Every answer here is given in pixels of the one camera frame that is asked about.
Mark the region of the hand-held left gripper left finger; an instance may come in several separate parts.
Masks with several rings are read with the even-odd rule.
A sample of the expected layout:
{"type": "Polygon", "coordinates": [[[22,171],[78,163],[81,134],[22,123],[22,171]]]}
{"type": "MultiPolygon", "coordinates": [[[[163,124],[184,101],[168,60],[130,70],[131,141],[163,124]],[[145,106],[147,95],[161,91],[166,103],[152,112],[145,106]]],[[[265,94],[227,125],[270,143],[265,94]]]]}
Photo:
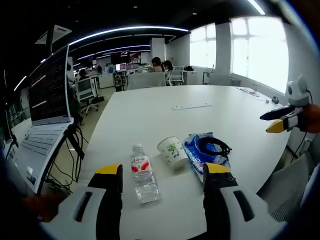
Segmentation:
{"type": "Polygon", "coordinates": [[[51,240],[118,240],[123,207],[123,166],[98,169],[58,206],[50,222],[41,223],[51,240]]]}

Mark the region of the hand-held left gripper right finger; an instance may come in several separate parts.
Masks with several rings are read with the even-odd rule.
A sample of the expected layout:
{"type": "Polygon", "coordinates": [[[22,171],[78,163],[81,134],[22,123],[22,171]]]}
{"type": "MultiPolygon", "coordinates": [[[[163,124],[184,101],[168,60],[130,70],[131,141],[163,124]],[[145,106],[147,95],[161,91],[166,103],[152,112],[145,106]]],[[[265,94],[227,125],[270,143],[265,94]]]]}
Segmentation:
{"type": "Polygon", "coordinates": [[[267,203],[238,185],[222,165],[203,166],[203,208],[209,240],[273,240],[286,223],[276,221],[267,203]]]}

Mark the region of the person's right hand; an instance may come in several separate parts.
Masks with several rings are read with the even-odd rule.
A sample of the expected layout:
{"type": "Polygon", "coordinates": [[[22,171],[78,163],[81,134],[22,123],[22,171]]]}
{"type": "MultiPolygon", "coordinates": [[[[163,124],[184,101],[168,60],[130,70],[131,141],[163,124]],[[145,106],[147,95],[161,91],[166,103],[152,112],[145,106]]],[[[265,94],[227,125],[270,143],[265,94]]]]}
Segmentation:
{"type": "Polygon", "coordinates": [[[298,116],[299,130],[301,132],[317,134],[320,132],[320,107],[315,104],[307,104],[298,116]]]}

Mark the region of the person's left hand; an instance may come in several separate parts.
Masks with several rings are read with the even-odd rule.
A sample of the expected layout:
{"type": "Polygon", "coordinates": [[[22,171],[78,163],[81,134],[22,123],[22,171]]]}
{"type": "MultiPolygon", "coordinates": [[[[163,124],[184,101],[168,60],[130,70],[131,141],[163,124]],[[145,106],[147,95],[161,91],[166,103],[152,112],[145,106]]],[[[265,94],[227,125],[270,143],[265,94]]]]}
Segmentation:
{"type": "Polygon", "coordinates": [[[59,205],[65,198],[61,194],[48,193],[25,197],[23,202],[32,217],[48,223],[58,214],[59,205]]]}

